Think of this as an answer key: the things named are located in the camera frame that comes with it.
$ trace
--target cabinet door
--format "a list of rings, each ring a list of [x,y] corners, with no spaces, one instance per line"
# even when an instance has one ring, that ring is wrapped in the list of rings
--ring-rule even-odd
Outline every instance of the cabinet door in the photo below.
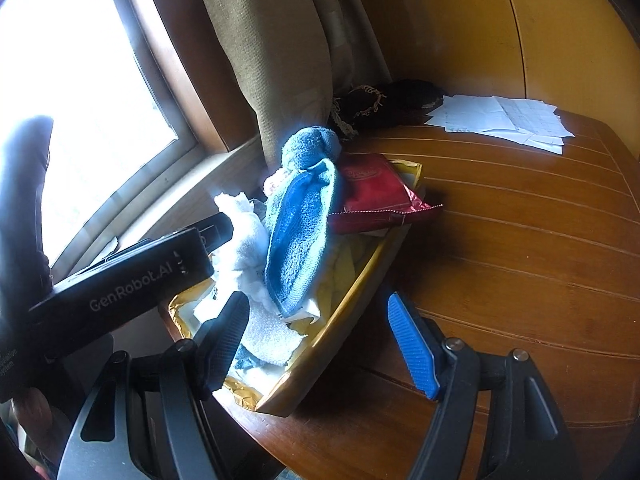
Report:
[[[393,78],[524,97],[510,0],[362,0]]]
[[[607,0],[512,0],[527,97],[607,123],[640,153],[640,50]]]

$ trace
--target red package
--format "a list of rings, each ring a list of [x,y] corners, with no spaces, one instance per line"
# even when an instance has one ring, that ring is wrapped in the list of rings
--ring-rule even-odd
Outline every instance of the red package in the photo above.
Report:
[[[336,167],[342,177],[344,203],[341,211],[327,219],[336,234],[419,222],[441,207],[424,203],[380,153],[343,153]]]

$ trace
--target wooden tabletop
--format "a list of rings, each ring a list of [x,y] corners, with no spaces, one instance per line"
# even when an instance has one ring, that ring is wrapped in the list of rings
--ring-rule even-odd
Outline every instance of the wooden tabletop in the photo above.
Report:
[[[575,134],[562,156],[426,126],[363,134],[347,150],[424,165],[428,194],[446,210],[412,227],[389,279],[476,351],[527,349],[589,479],[640,405],[640,176],[606,125],[561,117]],[[434,410],[375,301],[293,415],[217,398],[306,480],[405,478]],[[475,478],[487,412],[481,395],[463,479]]]

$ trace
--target box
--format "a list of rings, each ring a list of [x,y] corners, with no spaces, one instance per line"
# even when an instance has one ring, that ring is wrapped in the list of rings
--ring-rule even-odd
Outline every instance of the box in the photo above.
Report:
[[[407,160],[391,160],[394,169],[401,174],[407,184],[415,189],[420,181],[422,165]],[[409,225],[389,229],[382,237],[370,237],[370,250],[364,262],[356,264],[356,279],[350,290],[339,303],[324,327],[313,336],[300,352],[296,351],[275,386],[265,395],[242,384],[233,377],[225,380],[225,387],[234,394],[239,406],[245,409],[288,416],[305,397],[318,377],[322,374],[340,346],[347,338],[371,301],[388,268],[398,253]],[[178,294],[162,309],[161,315],[169,325],[174,340],[189,336],[188,322],[180,317],[180,310],[189,302],[197,300],[213,286],[213,280],[202,282]]]

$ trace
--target stack of paper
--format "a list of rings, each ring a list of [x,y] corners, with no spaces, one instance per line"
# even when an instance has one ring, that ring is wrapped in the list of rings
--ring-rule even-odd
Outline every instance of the stack of paper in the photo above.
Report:
[[[425,124],[442,126],[447,132],[472,132],[562,155],[562,137],[573,137],[560,118],[557,107],[533,99],[505,97],[444,97],[444,104],[429,113]]]

